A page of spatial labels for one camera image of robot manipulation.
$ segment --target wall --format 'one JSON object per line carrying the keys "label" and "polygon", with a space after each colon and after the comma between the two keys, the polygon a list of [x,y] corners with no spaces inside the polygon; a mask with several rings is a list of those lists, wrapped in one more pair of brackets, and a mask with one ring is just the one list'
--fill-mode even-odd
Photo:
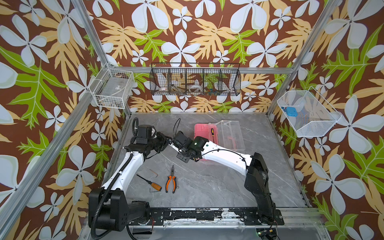
{"label": "wall", "polygon": [[[192,66],[210,62],[224,66],[240,63],[241,67],[290,66],[324,5],[318,0],[84,3],[107,58],[116,66],[149,66],[153,62],[174,66],[179,65],[177,62],[190,62]],[[262,79],[253,74],[242,76],[241,95],[237,98],[156,97],[148,90],[148,76],[136,75],[137,86],[129,100],[133,111],[265,112],[281,81],[273,75]]]}
{"label": "wall", "polygon": [[[4,206],[60,131],[100,64],[69,1],[0,1],[0,15]],[[77,238],[87,195],[101,185],[123,122],[121,111],[89,106],[7,239]]]}
{"label": "wall", "polygon": [[271,115],[304,191],[337,240],[384,235],[383,7],[381,0],[343,1],[291,83],[315,87],[343,115],[326,136],[297,138],[278,108]]}

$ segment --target clear plastic box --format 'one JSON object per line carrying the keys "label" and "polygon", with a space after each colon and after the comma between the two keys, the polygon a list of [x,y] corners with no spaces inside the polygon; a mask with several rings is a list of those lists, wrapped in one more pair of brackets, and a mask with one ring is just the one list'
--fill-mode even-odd
{"label": "clear plastic box", "polygon": [[209,124],[196,124],[195,137],[202,136],[209,141],[232,150],[234,152],[245,153],[243,134],[241,133],[239,121],[225,121]]}

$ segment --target screwdriver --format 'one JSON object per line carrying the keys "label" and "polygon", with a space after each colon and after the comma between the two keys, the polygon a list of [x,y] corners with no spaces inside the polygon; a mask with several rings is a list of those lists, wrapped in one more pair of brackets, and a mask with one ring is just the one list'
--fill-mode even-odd
{"label": "screwdriver", "polygon": [[151,182],[151,181],[148,181],[147,179],[145,179],[145,178],[143,178],[143,177],[141,177],[141,176],[139,176],[139,175],[137,175],[138,177],[140,177],[140,178],[142,178],[142,179],[144,179],[145,181],[147,181],[147,183],[149,183],[154,189],[156,189],[157,191],[161,191],[161,189],[162,189],[162,187],[161,186],[159,186],[159,185],[157,185],[156,183],[154,183],[154,182]]}

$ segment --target wall-mounted basket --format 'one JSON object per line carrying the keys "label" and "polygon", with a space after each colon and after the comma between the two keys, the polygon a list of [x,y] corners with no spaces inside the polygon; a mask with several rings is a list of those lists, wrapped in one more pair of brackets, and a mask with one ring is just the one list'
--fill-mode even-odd
{"label": "wall-mounted basket", "polygon": [[[287,91],[277,100],[297,137],[323,137],[341,118],[341,114],[321,94],[317,92],[321,102],[327,103],[334,110],[332,114],[310,90]],[[296,110],[297,114],[293,114],[296,116],[287,110]]]}
{"label": "wall-mounted basket", "polygon": [[240,64],[231,64],[230,67],[214,63],[199,64],[200,67],[172,67],[169,63],[151,63],[149,80],[152,95],[240,94]]}
{"label": "wall-mounted basket", "polygon": [[92,91],[97,106],[124,109],[134,83],[133,72],[110,68],[98,77],[95,81],[99,83]]}

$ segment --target gray marble tabletop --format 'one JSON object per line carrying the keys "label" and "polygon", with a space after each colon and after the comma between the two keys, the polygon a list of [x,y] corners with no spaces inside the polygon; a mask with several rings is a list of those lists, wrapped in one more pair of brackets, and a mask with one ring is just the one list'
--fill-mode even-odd
{"label": "gray marble tabletop", "polygon": [[[283,157],[278,141],[265,114],[134,114],[139,124],[154,125],[157,131],[172,136],[174,123],[181,118],[179,126],[186,136],[193,139],[196,123],[217,123],[221,120],[239,121],[245,143],[245,153],[260,153],[269,170],[269,188],[277,207],[306,207],[299,186],[292,176],[290,166]],[[128,130],[124,146],[132,137]],[[125,150],[120,153],[121,163]],[[171,147],[148,159],[139,167],[137,174],[163,187],[155,191],[146,181],[134,176],[126,194],[127,200],[148,201],[151,207],[256,207],[254,196],[245,189],[245,176],[213,161],[189,161],[184,163],[176,157]],[[172,165],[178,179],[176,192],[165,192],[167,176]],[[155,177],[150,169],[158,173]]]}

